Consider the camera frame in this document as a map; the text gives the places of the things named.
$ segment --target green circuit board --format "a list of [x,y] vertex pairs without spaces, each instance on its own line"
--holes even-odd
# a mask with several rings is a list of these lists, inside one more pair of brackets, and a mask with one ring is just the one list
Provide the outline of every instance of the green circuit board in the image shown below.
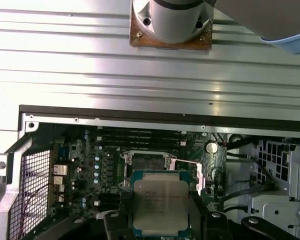
[[[57,206],[62,205],[69,215],[88,218],[118,209],[122,193],[130,191],[122,184],[125,178],[130,178],[132,170],[165,170],[167,166],[161,153],[168,153],[202,164],[206,188],[201,196],[210,210],[216,210],[219,198],[225,194],[227,149],[224,139],[226,135],[202,132],[69,126],[64,142],[57,145],[54,161],[55,166],[67,166],[63,187],[54,187],[56,191],[64,189],[56,193]],[[210,142],[218,143],[214,154],[206,151]],[[125,169],[123,153],[128,151],[137,151],[137,154]],[[177,161],[175,170],[189,171],[189,189],[195,191],[196,164]]]

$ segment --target blue plastic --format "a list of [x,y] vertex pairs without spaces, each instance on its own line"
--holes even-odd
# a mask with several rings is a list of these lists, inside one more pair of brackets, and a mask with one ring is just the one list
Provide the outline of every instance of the blue plastic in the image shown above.
[[261,40],[278,48],[282,48],[291,54],[300,54],[300,34],[280,40],[269,41],[263,38],[261,38]]

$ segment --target sheet metal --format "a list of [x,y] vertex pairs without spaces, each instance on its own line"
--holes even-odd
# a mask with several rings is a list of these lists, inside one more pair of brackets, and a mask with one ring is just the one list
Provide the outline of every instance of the sheet metal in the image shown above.
[[210,51],[129,46],[130,0],[0,0],[0,102],[300,121],[300,55],[215,11]]

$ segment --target mesh grille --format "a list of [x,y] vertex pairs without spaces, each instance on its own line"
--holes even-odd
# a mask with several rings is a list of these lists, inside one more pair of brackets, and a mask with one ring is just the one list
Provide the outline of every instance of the mesh grille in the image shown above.
[[10,212],[9,240],[20,240],[47,216],[50,150],[22,157],[20,193]]
[[[280,182],[287,182],[289,179],[288,154],[284,152],[284,145],[276,142],[262,141],[259,146],[259,163]],[[266,176],[258,169],[258,182],[264,182]]]

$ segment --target cable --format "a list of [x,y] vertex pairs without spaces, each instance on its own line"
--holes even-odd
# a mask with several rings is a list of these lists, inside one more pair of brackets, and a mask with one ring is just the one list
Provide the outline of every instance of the cable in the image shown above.
[[247,154],[236,154],[236,153],[232,153],[232,152],[227,152],[226,154],[228,156],[231,156],[231,157],[248,159],[248,155]]
[[230,199],[234,199],[236,197],[247,195],[247,194],[254,194],[254,193],[260,193],[269,190],[273,185],[272,184],[264,184],[264,185],[256,185],[249,189],[244,189],[240,191],[233,192],[227,196],[224,196],[221,198],[220,202],[224,203],[225,201],[228,201]]
[[229,188],[233,187],[236,184],[246,184],[246,183],[250,183],[250,182],[251,182],[250,179],[247,179],[247,180],[237,180],[237,181],[234,181],[233,183],[229,184],[226,188],[229,189]]
[[217,133],[217,135],[218,135],[218,137],[220,138],[220,140],[222,141],[223,146],[226,146],[227,143],[226,143],[226,141],[223,139],[223,137],[221,136],[221,134],[220,134],[220,133]]
[[36,191],[28,198],[28,200],[26,201],[26,203],[25,203],[25,205],[24,205],[24,208],[23,208],[23,211],[22,211],[22,213],[21,213],[20,228],[19,228],[19,234],[18,234],[17,240],[21,240],[21,238],[22,238],[22,234],[23,234],[23,231],[24,231],[24,223],[25,223],[25,218],[26,218],[26,211],[27,211],[27,208],[28,208],[28,205],[29,205],[31,199],[32,199],[33,197],[35,197],[35,196],[38,194],[38,192],[39,192],[40,190],[42,190],[43,188],[49,186],[50,184],[51,184],[51,183],[48,183],[47,185],[43,185],[43,186],[39,187],[39,188],[38,188],[38,189],[37,189],[37,190],[36,190]]
[[224,213],[227,213],[232,210],[242,210],[246,214],[248,213],[248,206],[231,206],[223,210]]
[[235,142],[228,143],[227,149],[228,150],[238,149],[238,148],[241,148],[245,145],[251,144],[254,141],[259,141],[260,139],[261,139],[260,136],[250,136],[250,137],[244,138],[242,140],[238,140],[238,141],[235,141]]

